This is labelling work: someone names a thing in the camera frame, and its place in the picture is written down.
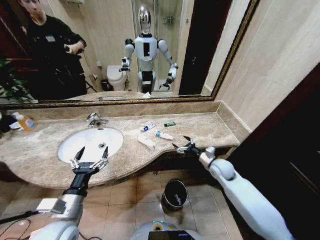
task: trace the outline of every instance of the man's hand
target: man's hand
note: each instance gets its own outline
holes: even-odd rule
[[[69,51],[66,51],[67,54],[77,54],[80,49],[83,49],[85,46],[81,41],[78,41],[76,44],[64,45],[64,48],[68,47]]]

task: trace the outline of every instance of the trash can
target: trash can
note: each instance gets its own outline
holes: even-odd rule
[[[161,204],[169,211],[183,207],[188,197],[186,186],[178,179],[171,179],[165,186]]]
[[[109,83],[108,79],[102,79],[101,80],[101,87],[103,91],[113,91],[114,87]]]

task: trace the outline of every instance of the wooden mirror frame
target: wooden mirror frame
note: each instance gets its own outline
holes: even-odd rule
[[[66,107],[88,107],[88,106],[103,106],[103,105],[124,105],[124,104],[150,104],[150,103],[174,103],[174,102],[203,102],[215,100],[218,91],[226,77],[229,67],[237,53],[241,41],[246,33],[250,21],[255,13],[255,10],[260,0],[251,0],[244,13],[239,29],[234,37],[228,55],[224,61],[218,79],[214,85],[211,96],[181,96],[170,98],[154,98],[154,99],[124,99],[124,100],[108,100],[108,101],[77,101],[74,100],[46,100],[40,103],[26,104],[0,104],[0,110],[14,109],[41,109],[41,108],[66,108]]]

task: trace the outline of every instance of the bathroom sink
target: bathroom sink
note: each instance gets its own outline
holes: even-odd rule
[[[90,128],[67,137],[59,146],[58,157],[70,163],[77,152],[85,147],[80,162],[96,162],[101,159],[108,146],[108,157],[114,155],[122,146],[124,138],[120,131],[113,128]]]

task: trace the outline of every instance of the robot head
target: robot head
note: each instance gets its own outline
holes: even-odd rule
[[[151,14],[149,9],[146,6],[141,6],[138,15],[142,34],[149,34],[151,26]]]

